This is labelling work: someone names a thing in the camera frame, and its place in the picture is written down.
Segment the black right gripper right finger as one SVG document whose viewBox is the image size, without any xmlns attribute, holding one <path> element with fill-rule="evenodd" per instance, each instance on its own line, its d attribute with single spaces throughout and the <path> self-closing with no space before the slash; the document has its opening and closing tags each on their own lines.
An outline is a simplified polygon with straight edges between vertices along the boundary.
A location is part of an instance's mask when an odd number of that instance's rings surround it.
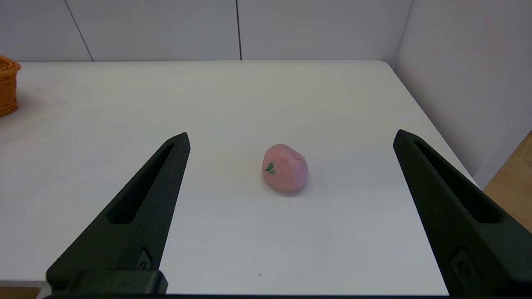
<svg viewBox="0 0 532 299">
<path fill-rule="evenodd" d="M 393 149 L 448 293 L 530 295 L 530 231 L 419 136 Z"/>
</svg>

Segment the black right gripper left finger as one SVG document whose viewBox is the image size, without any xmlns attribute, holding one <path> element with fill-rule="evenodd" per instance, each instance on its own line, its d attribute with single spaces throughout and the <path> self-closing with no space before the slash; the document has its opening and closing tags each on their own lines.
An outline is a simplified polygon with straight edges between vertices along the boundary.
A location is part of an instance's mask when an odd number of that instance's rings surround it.
<svg viewBox="0 0 532 299">
<path fill-rule="evenodd" d="M 52 295 L 160 295 L 162 255 L 190 154 L 165 141 L 46 271 Z"/>
</svg>

